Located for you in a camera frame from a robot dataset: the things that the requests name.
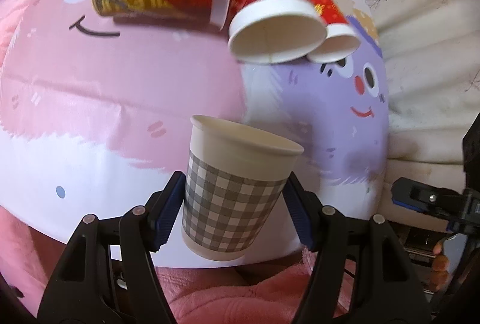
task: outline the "blue dot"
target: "blue dot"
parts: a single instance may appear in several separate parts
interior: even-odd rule
[[[58,195],[60,198],[65,198],[65,189],[64,189],[62,186],[57,186],[57,188],[55,189],[55,191],[57,191],[57,195]]]

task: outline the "cartoon smile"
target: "cartoon smile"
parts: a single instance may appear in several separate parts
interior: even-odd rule
[[[372,117],[375,116],[374,112],[371,110],[371,107],[368,109],[366,113],[362,113],[361,111],[358,111],[355,107],[350,107],[350,110],[352,110],[352,112],[360,118],[366,118],[366,117],[369,117],[370,115]]]
[[[71,30],[74,27],[80,31],[81,33],[90,35],[91,37],[103,37],[103,38],[118,38],[120,36],[120,32],[111,32],[111,33],[103,33],[100,31],[92,31],[88,28],[82,26],[82,20],[85,19],[85,15],[83,15],[79,20],[77,20],[73,25],[71,25],[68,29]]]

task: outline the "cartoon tablecloth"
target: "cartoon tablecloth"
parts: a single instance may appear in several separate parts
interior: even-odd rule
[[[353,55],[262,66],[236,62],[223,34],[116,23],[91,0],[34,0],[1,69],[0,205],[67,242],[85,214],[120,216],[186,171],[190,116],[205,114],[299,142],[304,187],[368,218],[386,160],[385,67],[365,0],[336,1],[361,35]],[[181,214],[157,266],[237,265],[300,247],[283,199],[228,263],[186,248]]]

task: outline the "human hand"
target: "human hand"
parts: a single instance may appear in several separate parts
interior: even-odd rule
[[[437,257],[431,265],[430,285],[429,289],[433,292],[439,291],[448,281],[448,265],[450,264],[448,257],[441,255],[442,243],[438,242],[433,248],[434,255]]]

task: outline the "silver bolt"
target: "silver bolt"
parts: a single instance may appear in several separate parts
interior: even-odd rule
[[[382,224],[385,222],[385,217],[383,217],[381,214],[374,214],[373,220],[375,223]]]
[[[145,207],[144,206],[136,206],[131,211],[135,215],[143,215],[145,214]]]
[[[325,214],[325,215],[334,215],[335,214],[335,208],[333,208],[331,206],[323,206],[322,213]]]
[[[87,214],[84,218],[83,218],[83,222],[84,223],[92,223],[93,221],[95,221],[95,216],[93,214]]]

